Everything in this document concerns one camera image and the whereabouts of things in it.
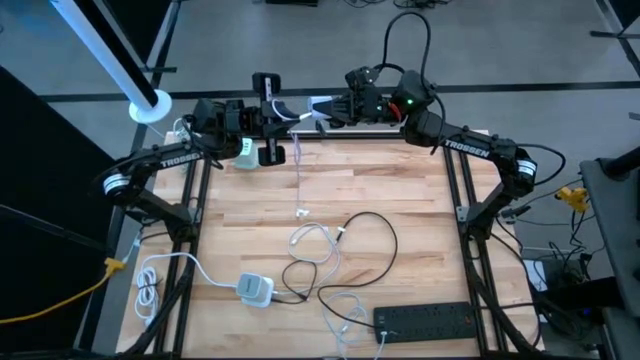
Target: white power adapter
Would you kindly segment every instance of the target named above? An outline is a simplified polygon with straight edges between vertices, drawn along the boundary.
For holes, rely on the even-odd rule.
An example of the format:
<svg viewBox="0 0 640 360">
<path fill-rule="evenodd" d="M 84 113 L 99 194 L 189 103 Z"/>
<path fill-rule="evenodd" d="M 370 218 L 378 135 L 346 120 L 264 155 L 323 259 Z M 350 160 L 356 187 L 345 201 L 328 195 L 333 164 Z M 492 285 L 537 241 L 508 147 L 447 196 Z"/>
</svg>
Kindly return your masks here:
<svg viewBox="0 0 640 360">
<path fill-rule="evenodd" d="M 271 303 L 271 296 L 275 284 L 272 279 L 252 273 L 242 273 L 236 295 L 242 298 L 242 303 L 265 308 Z"/>
</svg>

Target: yellow cable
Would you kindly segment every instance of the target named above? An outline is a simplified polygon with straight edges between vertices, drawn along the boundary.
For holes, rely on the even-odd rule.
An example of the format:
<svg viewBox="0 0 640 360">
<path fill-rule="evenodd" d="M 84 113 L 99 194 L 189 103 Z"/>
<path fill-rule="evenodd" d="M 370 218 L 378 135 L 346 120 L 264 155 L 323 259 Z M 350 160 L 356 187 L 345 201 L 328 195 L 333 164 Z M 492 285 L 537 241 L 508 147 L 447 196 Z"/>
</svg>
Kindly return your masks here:
<svg viewBox="0 0 640 360">
<path fill-rule="evenodd" d="M 30 315 L 24 315 L 24 316 L 18 316 L 18 317 L 14 317 L 14 318 L 9 318 L 9 319 L 0 319 L 0 325 L 1 324 L 10 324 L 10 323 L 14 323 L 14 322 L 19 322 L 19 321 L 25 321 L 25 320 L 31 320 L 34 318 L 37 318 L 39 316 L 42 316 L 44 314 L 50 313 L 51 311 L 58 309 L 62 306 L 65 306 L 67 304 L 69 304 L 70 302 L 73 302 L 89 293 L 91 293 L 92 291 L 94 291 L 95 289 L 99 288 L 100 286 L 102 286 L 107 279 L 109 279 L 117 270 L 121 270 L 124 268 L 124 263 L 115 259 L 111 259 L 111 258 L 107 258 L 104 261 L 105 265 L 107 265 L 107 269 L 105 270 L 105 274 L 104 277 L 98 281 L 97 284 L 93 285 L 92 287 L 66 299 L 63 300 L 51 307 L 48 307 L 42 311 L 39 311 L 37 313 L 34 314 L 30 314 Z"/>
</svg>

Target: gray floor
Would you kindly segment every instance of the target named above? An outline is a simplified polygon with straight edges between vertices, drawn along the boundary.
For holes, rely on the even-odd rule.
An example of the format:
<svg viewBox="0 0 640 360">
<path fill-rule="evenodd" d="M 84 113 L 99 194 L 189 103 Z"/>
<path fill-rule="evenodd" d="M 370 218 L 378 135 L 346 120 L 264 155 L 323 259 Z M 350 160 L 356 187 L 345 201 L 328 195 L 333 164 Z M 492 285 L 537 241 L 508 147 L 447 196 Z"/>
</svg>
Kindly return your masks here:
<svg viewBox="0 0 640 360">
<path fill-rule="evenodd" d="M 391 1 L 353 9 L 341 1 L 321 0 L 319 8 L 254 4 L 249 0 L 193 0 L 183 3 L 167 65 L 176 74 L 163 77 L 168 91 L 248 89 L 254 71 L 278 72 L 287 88 L 342 87 L 344 74 L 377 64 L 387 22 L 399 11 Z M 589 30 L 607 29 L 594 3 L 587 0 L 453 0 L 425 11 L 433 29 L 427 73 L 442 85 L 592 82 L 638 80 L 619 43 L 594 39 Z M 0 0 L 0 65 L 38 94 L 116 92 L 117 86 L 45 1 Z M 397 24 L 391 35 L 390 61 L 417 68 L 424 29 L 416 19 Z M 380 84 L 393 85 L 395 74 Z M 489 129 L 518 142 L 554 147 L 567 156 L 567 168 L 536 194 L 578 178 L 585 159 L 616 156 L 637 146 L 640 123 L 627 117 L 640 112 L 640 90 L 444 94 L 449 121 Z M 305 99 L 285 99 L 303 108 Z M 194 101 L 175 101 L 169 119 L 189 112 Z M 114 157 L 128 154 L 135 124 L 126 102 L 58 103 L 54 108 Z M 171 120 L 157 124 L 160 131 Z M 161 142 L 149 132 L 145 143 Z M 540 176 L 557 160 L 532 151 Z M 570 210 L 553 198 L 535 203 L 525 216 L 540 222 L 568 222 Z M 128 250 L 135 224 L 128 223 L 118 249 Z M 516 226 L 530 247 L 555 241 L 568 248 L 568 227 Z M 590 249 L 602 239 L 595 221 L 580 238 Z M 527 253 L 534 256 L 539 252 Z M 590 270 L 611 274 L 605 252 Z M 115 347 L 131 270 L 109 285 L 95 350 Z M 554 347 L 554 352 L 567 352 Z"/>
</svg>

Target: wooden tabletop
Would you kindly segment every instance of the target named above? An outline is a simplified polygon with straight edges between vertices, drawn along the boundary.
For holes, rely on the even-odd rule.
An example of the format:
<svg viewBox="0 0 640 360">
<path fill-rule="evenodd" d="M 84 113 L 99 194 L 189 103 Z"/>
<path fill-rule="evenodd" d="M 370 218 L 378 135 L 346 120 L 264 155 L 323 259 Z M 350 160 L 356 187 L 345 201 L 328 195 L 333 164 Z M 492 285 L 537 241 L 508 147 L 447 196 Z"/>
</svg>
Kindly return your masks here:
<svg viewBox="0 0 640 360">
<path fill-rule="evenodd" d="M 287 163 L 257 170 L 238 170 L 225 162 L 225 170 L 212 171 L 198 259 L 215 281 L 236 283 L 243 272 L 272 278 L 283 290 L 281 273 L 292 262 L 287 252 L 289 235 L 305 222 L 326 224 L 332 234 L 355 213 L 376 211 L 393 225 L 399 240 L 398 257 L 381 281 L 358 289 L 372 316 L 378 306 L 468 301 L 460 243 L 453 215 L 442 152 L 408 145 L 402 140 L 323 140 L 302 142 L 301 198 L 308 217 L 295 216 L 296 170 L 291 143 L 283 144 Z M 461 195 L 466 198 L 458 166 Z M 499 182 L 492 163 L 470 158 L 478 199 L 484 199 Z M 169 202 L 180 201 L 184 175 L 179 168 L 158 173 L 154 192 Z M 162 226 L 146 234 L 164 231 Z M 494 232 L 514 248 L 496 226 Z M 502 305 L 530 302 L 525 272 L 513 254 L 496 241 L 488 243 L 493 274 Z M 375 217 L 360 217 L 349 225 L 339 245 L 342 264 L 329 283 L 358 284 L 377 277 L 387 267 L 393 238 Z M 328 243 L 311 233 L 296 246 L 298 255 L 322 258 Z M 171 252 L 168 236 L 146 241 L 140 249 L 136 274 L 143 259 Z M 326 274 L 335 258 L 319 266 Z M 166 279 L 168 259 L 152 263 Z M 294 286 L 308 286 L 311 267 L 300 266 L 288 274 Z M 323 291 L 329 297 L 337 291 Z M 133 309 L 135 276 L 122 323 L 118 351 L 131 346 L 144 330 Z M 346 313 L 353 302 L 335 303 Z M 169 320 L 166 347 L 170 349 L 178 306 Z M 536 334 L 532 308 L 506 310 L 530 340 Z M 495 348 L 493 326 L 484 311 L 490 347 Z M 339 323 L 332 317 L 331 321 Z M 357 326 L 352 331 L 359 331 Z M 373 357 L 378 349 L 370 329 L 363 340 L 350 345 L 349 357 Z M 196 272 L 187 321 L 183 357 L 322 357 L 338 356 L 336 339 L 322 318 L 322 305 L 314 295 L 301 305 L 271 304 L 259 309 L 243 305 L 233 289 L 209 285 Z M 475 339 L 388 344 L 383 357 L 473 356 Z"/>
</svg>

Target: black power strip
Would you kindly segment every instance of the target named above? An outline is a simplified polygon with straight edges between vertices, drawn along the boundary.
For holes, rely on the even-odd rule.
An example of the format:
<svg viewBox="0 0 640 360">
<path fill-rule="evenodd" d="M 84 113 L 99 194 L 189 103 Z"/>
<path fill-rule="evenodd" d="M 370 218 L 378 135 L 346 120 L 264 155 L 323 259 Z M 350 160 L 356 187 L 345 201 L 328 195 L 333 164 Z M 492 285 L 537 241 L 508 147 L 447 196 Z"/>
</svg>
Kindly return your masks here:
<svg viewBox="0 0 640 360">
<path fill-rule="evenodd" d="M 376 341 L 385 343 L 475 338 L 473 309 L 468 302 L 388 306 L 373 309 Z"/>
</svg>

